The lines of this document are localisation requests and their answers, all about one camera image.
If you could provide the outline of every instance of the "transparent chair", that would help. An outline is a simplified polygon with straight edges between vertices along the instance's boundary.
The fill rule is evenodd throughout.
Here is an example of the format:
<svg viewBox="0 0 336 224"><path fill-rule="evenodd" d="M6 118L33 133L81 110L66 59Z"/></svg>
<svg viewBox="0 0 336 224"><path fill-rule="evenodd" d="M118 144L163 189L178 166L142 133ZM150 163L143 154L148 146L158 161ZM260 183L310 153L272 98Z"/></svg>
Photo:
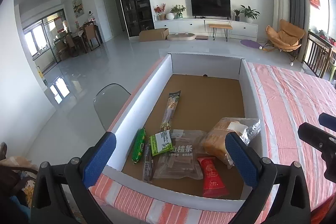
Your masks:
<svg viewBox="0 0 336 224"><path fill-rule="evenodd" d="M130 95L123 86L116 83L107 85L97 93L93 106L105 131L109 129Z"/></svg>

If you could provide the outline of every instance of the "brown cardboard surface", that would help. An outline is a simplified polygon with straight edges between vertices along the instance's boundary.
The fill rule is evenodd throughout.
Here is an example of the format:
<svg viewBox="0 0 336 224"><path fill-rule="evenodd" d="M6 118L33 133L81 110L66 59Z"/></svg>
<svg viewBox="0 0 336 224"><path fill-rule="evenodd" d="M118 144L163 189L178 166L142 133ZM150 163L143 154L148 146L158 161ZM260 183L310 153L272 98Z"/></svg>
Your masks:
<svg viewBox="0 0 336 224"><path fill-rule="evenodd" d="M238 80L193 75L172 75L162 91L146 124L146 139L160 129L168 94L181 90L181 96L172 119L173 129L203 130L209 132L223 117L244 117L243 97ZM154 171L160 155L154 156ZM143 157L137 163L128 155L123 173L142 179ZM235 167L230 170L220 160L215 167L230 194L223 199L240 199L243 180ZM153 185L180 193L202 196L203 180L191 178L153 179Z"/></svg>
<svg viewBox="0 0 336 224"><path fill-rule="evenodd" d="M154 30L144 30L139 34L139 41L158 41L158 40L166 40L169 35L168 28L154 29Z"/></svg>

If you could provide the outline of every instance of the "green and white packet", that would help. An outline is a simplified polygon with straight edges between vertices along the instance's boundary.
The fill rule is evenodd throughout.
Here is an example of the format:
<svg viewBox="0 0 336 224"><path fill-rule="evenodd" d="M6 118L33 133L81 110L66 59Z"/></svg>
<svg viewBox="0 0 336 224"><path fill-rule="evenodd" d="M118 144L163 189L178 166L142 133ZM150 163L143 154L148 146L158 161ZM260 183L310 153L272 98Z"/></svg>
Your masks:
<svg viewBox="0 0 336 224"><path fill-rule="evenodd" d="M152 147L152 155L158 155L163 152L173 150L173 144L171 143L171 138L169 134L169 130L165 130L159 132L150 137L151 147Z"/></svg>

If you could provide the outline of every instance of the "purple round mat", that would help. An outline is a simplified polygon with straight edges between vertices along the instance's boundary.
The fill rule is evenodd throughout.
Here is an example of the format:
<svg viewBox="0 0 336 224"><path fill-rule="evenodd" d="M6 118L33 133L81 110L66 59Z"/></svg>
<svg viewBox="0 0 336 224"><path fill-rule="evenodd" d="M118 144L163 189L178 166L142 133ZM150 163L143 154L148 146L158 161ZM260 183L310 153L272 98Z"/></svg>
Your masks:
<svg viewBox="0 0 336 224"><path fill-rule="evenodd" d="M248 39L243 39L240 40L241 44L250 47L250 48L259 48L261 45L255 41L248 40Z"/></svg>

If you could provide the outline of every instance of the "open box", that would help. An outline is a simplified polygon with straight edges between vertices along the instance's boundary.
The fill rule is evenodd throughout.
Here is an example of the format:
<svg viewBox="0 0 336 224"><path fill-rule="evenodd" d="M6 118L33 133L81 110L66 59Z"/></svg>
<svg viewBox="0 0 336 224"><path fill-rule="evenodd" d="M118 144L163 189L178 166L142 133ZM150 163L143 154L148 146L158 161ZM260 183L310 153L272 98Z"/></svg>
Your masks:
<svg viewBox="0 0 336 224"><path fill-rule="evenodd" d="M243 184L235 168L228 170L219 160L215 165L231 192L229 199L201 197L202 180L183 178L154 179L153 184L142 182L142 162L133 165L130 160L137 130L145 126L147 135L157 133L168 93L178 90L181 90L181 96L172 128L209 132L222 117L260 118L261 133L250 146L260 157L267 155L261 107L246 61L210 54L171 53L154 65L110 126L109 131L117 138L117 146L103 174L166 203L206 211L237 212L251 188Z"/></svg>

